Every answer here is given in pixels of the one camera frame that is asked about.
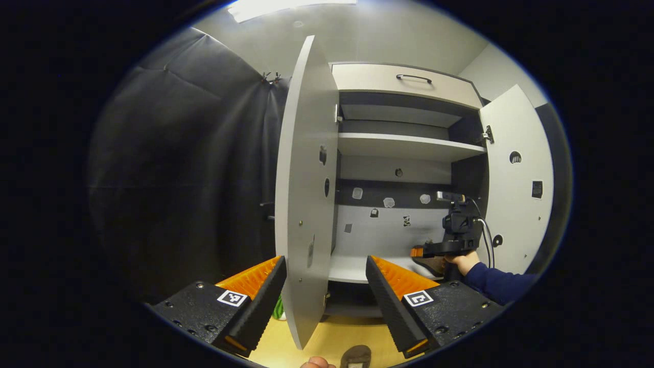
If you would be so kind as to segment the white cabinet shelf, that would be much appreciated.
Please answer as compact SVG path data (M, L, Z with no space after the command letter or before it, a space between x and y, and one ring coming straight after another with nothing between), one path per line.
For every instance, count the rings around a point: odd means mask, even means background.
M338 149L345 156L397 158L452 163L486 154L483 147L426 137L339 133Z

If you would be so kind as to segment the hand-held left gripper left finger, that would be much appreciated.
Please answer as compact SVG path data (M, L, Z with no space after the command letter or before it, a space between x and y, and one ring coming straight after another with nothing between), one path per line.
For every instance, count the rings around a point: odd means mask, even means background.
M248 358L268 326L286 279L287 261L277 256L217 284L193 281L148 307L192 338Z

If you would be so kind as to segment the white shoe cabinet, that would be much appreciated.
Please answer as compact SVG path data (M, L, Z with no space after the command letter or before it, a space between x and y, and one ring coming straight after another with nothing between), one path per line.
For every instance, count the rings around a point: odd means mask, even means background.
M338 91L339 133L426 137L486 148L481 139L481 109L400 94ZM484 107L487 100L481 100ZM487 170L487 153L444 163L345 156L338 150L335 243L325 314L381 315L367 286L369 255L431 277L413 263L409 252L414 245L443 240L441 220L450 205L437 200L435 193L475 197L480 215L484 215Z

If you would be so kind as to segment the white cabinet drawer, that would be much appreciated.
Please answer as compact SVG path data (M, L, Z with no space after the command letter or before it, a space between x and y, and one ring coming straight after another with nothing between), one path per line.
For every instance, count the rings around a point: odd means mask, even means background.
M430 69L400 64L332 63L332 75L340 91L348 93L386 93L454 103L465 108L481 109L483 100L471 81ZM423 76L423 81L400 81L397 74Z

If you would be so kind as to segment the ceiling light panel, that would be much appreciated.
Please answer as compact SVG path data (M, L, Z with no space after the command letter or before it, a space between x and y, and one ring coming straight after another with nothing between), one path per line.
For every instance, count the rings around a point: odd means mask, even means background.
M236 0L227 11L238 23L281 10L316 5L356 5L358 0Z

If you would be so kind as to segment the brown shoe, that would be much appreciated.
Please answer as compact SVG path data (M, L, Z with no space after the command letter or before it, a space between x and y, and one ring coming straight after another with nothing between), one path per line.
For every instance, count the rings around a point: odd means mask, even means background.
M356 345L343 353L339 368L370 368L371 349L366 345Z
M436 279L445 277L448 261L444 257L411 257L413 263L425 268Z

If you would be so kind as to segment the white shoe cabinet door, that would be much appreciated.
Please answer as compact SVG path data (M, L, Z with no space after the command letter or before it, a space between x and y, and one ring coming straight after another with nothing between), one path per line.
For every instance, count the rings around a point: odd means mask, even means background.
M323 317L336 207L339 91L315 35L302 44L285 103L275 182L275 249L288 328L304 349Z
M485 145L488 196L484 217L492 235L500 236L495 267L525 274L536 255L553 203L553 161L537 111L514 85L480 110L494 144Z

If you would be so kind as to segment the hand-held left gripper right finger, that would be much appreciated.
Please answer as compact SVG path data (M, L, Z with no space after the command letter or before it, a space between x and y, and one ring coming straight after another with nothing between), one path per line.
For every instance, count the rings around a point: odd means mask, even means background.
M437 282L381 257L367 257L366 278L395 347L407 359L443 349L504 312L461 280Z

